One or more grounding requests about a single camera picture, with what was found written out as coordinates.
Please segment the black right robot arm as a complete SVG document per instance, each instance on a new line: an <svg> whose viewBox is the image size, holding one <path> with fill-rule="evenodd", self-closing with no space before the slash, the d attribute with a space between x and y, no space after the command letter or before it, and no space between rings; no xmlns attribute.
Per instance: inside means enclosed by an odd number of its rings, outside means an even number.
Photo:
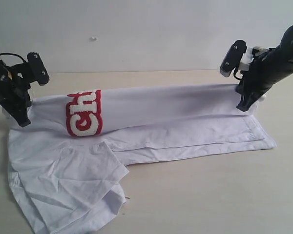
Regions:
<svg viewBox="0 0 293 234"><path fill-rule="evenodd" d="M293 25L284 33L280 44L265 50L242 72L236 92L241 95L237 109L246 112L273 85L293 74Z"/></svg>

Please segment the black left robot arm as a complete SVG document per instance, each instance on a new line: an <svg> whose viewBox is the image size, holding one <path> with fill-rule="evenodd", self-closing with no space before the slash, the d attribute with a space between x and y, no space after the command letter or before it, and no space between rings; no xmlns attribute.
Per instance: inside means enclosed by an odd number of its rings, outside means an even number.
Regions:
<svg viewBox="0 0 293 234"><path fill-rule="evenodd" d="M31 86L19 73L16 65L6 66L0 59L0 106L19 126L26 127L31 124L28 118Z"/></svg>

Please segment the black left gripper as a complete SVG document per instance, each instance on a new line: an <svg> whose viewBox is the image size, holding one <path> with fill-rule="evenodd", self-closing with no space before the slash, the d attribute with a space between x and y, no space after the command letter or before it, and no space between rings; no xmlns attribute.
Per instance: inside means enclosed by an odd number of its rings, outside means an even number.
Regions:
<svg viewBox="0 0 293 234"><path fill-rule="evenodd" d="M6 55L19 57L22 63L7 66L0 59L0 105L20 127L26 127L31 124L28 118L28 107L31 106L28 90L30 83L34 81L31 67L34 53L27 55L27 61L17 54L6 53Z"/></svg>

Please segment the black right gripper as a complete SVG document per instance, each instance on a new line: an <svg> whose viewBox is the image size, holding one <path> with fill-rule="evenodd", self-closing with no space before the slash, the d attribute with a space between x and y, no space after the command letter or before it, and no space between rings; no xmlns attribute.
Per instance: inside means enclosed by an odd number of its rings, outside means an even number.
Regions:
<svg viewBox="0 0 293 234"><path fill-rule="evenodd" d="M242 112L248 111L274 84L280 81L281 72L279 59L280 49L270 48L256 58L248 71L242 72L236 92L241 95L236 108Z"/></svg>

